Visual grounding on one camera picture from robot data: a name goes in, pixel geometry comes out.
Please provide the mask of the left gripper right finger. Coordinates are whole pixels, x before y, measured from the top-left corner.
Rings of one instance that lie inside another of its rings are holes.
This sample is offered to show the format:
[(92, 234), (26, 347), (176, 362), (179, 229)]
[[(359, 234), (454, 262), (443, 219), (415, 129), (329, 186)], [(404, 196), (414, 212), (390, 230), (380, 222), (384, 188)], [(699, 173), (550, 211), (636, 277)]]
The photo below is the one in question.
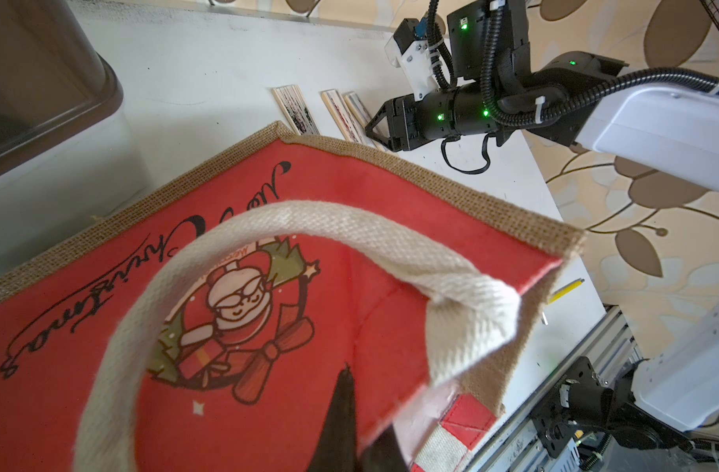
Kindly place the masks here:
[(407, 472), (395, 429), (389, 426), (359, 457), (361, 472)]

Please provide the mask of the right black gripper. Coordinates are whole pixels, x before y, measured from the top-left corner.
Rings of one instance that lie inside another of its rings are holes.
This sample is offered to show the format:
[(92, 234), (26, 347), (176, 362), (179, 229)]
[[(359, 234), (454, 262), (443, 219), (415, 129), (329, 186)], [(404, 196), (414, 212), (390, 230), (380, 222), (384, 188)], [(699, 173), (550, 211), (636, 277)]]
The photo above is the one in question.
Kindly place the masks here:
[(443, 27), (438, 2), (422, 19), (400, 23), (386, 45), (413, 91), (391, 98), (365, 125), (367, 137), (390, 151), (431, 142), (493, 135), (503, 144), (510, 116), (530, 111), (527, 6), (523, 1), (474, 1)]

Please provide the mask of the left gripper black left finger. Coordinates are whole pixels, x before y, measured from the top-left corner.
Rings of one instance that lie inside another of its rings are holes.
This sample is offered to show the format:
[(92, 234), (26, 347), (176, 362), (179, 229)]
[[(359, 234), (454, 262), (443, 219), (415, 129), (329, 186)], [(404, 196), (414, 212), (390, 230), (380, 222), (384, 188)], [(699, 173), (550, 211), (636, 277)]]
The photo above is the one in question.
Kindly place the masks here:
[(338, 374), (323, 427), (306, 471), (355, 471), (357, 411), (355, 379), (346, 365)]

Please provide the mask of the folding fan black print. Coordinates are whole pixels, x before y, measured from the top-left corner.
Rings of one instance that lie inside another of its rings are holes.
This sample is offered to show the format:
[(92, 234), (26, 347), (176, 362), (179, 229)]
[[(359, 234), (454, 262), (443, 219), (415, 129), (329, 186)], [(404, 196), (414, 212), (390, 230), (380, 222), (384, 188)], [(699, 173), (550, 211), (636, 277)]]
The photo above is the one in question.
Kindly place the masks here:
[(271, 90), (292, 129), (299, 135), (319, 136), (320, 131), (297, 85)]

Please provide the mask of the folding fan plain wood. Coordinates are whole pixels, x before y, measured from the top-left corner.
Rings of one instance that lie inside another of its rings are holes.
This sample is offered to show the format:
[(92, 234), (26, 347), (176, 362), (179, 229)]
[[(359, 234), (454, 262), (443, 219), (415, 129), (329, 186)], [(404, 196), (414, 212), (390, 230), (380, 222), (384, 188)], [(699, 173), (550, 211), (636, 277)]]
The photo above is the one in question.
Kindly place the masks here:
[(355, 124), (354, 116), (349, 112), (342, 96), (337, 90), (324, 90), (320, 93), (321, 99), (339, 128), (342, 136), (348, 142), (364, 145), (365, 139)]

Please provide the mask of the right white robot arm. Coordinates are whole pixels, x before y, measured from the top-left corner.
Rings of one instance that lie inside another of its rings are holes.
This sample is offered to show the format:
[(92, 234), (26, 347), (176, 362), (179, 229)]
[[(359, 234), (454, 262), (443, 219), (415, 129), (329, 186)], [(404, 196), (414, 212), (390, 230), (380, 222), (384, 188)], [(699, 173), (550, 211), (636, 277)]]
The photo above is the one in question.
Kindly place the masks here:
[[(630, 175), (663, 171), (719, 192), (719, 76), (572, 51), (533, 71), (527, 8), (475, 1), (448, 16), (448, 35), (426, 19), (404, 21), (387, 45), (408, 96), (365, 125), (390, 151), (449, 144), (469, 135), (503, 145), (518, 130), (554, 143), (614, 153)], [(536, 404), (542, 446), (559, 458), (578, 430), (597, 433), (591, 459), (610, 443), (633, 450), (689, 450), (688, 435), (719, 418), (719, 305), (658, 357), (605, 387), (589, 359), (575, 361)]]

